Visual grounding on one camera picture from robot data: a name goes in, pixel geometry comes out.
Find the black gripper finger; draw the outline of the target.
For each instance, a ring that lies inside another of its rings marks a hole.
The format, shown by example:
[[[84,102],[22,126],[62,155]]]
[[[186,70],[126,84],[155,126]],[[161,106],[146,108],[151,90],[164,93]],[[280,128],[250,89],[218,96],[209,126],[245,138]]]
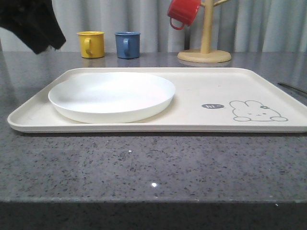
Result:
[[[2,0],[0,26],[15,34],[35,54],[60,49],[66,38],[50,0]]]

